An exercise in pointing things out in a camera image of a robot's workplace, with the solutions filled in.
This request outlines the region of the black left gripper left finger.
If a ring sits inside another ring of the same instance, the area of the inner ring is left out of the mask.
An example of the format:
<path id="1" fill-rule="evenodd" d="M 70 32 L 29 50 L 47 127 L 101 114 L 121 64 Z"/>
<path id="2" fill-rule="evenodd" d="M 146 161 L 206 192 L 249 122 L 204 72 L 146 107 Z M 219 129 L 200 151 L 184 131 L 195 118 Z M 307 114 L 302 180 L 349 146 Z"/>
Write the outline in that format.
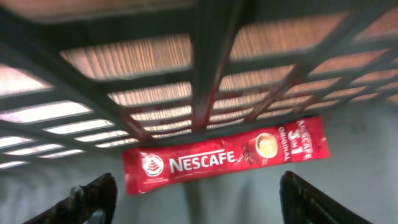
<path id="1" fill-rule="evenodd" d="M 112 224 L 117 197 L 116 180 L 105 173 L 87 185 L 72 187 L 67 198 L 24 224 Z"/>

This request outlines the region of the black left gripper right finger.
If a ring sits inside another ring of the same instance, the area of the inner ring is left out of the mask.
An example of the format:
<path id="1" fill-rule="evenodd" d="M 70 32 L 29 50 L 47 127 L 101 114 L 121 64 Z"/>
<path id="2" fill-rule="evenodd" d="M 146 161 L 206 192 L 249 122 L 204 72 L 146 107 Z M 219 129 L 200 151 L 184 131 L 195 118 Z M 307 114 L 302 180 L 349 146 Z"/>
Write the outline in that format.
<path id="1" fill-rule="evenodd" d="M 292 171 L 280 179 L 280 203 L 285 224 L 370 224 Z"/>

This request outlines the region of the red Nescafe sachet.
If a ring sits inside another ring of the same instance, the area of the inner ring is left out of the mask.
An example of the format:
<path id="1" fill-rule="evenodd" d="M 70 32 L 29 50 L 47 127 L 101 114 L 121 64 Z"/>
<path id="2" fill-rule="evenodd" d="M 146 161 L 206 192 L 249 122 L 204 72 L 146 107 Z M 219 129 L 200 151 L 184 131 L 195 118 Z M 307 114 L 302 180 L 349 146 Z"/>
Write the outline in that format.
<path id="1" fill-rule="evenodd" d="M 122 153 L 129 195 L 215 175 L 330 156 L 320 116 L 192 144 Z"/>

